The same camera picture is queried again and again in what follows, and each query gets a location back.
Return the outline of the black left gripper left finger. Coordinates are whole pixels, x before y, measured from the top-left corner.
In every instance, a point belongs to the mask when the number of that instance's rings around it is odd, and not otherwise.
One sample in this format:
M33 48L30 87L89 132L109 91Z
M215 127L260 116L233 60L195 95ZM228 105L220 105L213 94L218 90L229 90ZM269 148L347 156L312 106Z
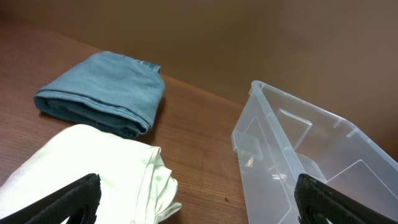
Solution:
M100 199L100 176L87 174L2 218L1 224L94 224Z

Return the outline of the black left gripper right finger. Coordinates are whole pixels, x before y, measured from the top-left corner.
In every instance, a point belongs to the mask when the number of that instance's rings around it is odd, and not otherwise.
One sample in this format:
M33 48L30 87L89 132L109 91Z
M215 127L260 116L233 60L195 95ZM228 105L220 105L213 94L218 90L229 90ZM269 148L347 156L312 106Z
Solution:
M397 224L308 174L298 176L294 197L300 224Z

